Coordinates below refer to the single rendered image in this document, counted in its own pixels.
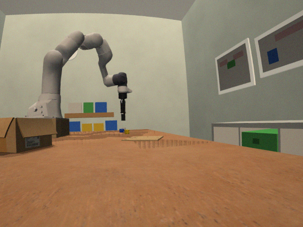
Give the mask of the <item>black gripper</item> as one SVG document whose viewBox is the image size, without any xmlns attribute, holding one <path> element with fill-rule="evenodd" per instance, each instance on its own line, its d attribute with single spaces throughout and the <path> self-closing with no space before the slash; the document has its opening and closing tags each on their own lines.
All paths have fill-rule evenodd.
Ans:
<svg viewBox="0 0 303 227">
<path fill-rule="evenodd" d="M 122 121 L 125 121 L 125 100 L 124 99 L 127 99 L 127 93 L 126 92 L 120 92 L 118 93 L 118 97 L 119 99 L 121 99 L 120 101 L 120 106 L 121 106 L 121 120 Z"/>
</svg>

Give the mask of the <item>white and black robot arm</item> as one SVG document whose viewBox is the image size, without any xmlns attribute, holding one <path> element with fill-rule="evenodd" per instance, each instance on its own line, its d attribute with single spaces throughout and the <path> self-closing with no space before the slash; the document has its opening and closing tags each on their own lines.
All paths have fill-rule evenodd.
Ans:
<svg viewBox="0 0 303 227">
<path fill-rule="evenodd" d="M 78 48 L 82 50 L 96 48 L 99 57 L 98 65 L 105 86 L 118 85 L 118 93 L 132 92 L 131 89 L 127 88 L 126 73 L 108 75 L 106 64 L 111 61 L 113 54 L 107 41 L 99 33 L 84 35 L 81 31 L 75 30 L 67 35 L 55 50 L 51 50 L 45 55 L 42 94 L 38 97 L 38 101 L 28 109 L 28 116 L 24 116 L 24 118 L 63 118 L 60 95 L 62 68 Z"/>
</svg>

